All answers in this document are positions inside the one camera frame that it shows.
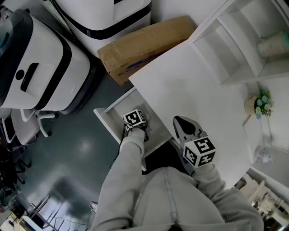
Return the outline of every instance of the sleeve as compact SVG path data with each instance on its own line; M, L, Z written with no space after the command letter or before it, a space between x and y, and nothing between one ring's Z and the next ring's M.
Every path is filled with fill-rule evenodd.
M142 183L144 138L144 131L137 128L124 138L120 154L103 183L92 231L121 229L131 223Z
M237 189L225 190L225 182L214 165L195 169L198 189L217 207L225 222L250 221L252 231L262 231L264 222L258 211L252 207Z

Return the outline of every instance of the gray hoodie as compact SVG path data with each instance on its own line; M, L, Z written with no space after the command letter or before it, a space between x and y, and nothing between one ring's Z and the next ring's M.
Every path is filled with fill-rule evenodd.
M168 167L141 174L144 132L133 129L101 189L92 231L262 231L263 221L237 189L224 190L214 165L194 178Z

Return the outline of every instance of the black and white marker cube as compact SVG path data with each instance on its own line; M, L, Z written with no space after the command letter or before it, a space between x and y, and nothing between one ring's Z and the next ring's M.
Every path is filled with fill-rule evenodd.
M194 168L211 163L214 159L216 149L208 137L192 140L185 143L183 157L193 165Z
M125 123L128 123L128 125L126 126L127 131L136 126L146 126L147 124L143 113L138 109L135 109L125 114L123 116L123 120Z

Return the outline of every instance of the cardboard box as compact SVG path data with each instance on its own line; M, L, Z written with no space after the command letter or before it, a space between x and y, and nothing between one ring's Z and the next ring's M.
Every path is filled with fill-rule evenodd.
M107 72L124 85L149 62L187 40L196 28L187 16L150 25L106 45L98 56Z

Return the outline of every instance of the gray floor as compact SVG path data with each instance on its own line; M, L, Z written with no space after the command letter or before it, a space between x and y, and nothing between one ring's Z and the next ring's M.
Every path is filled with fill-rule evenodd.
M32 163L23 175L26 184L19 184L29 203L51 195L54 207L65 204L65 217L81 222L91 217L89 202L98 201L118 149L93 109L109 106L131 87L131 83L120 87L107 74L79 112L46 122L52 136L44 138L40 133L23 156Z

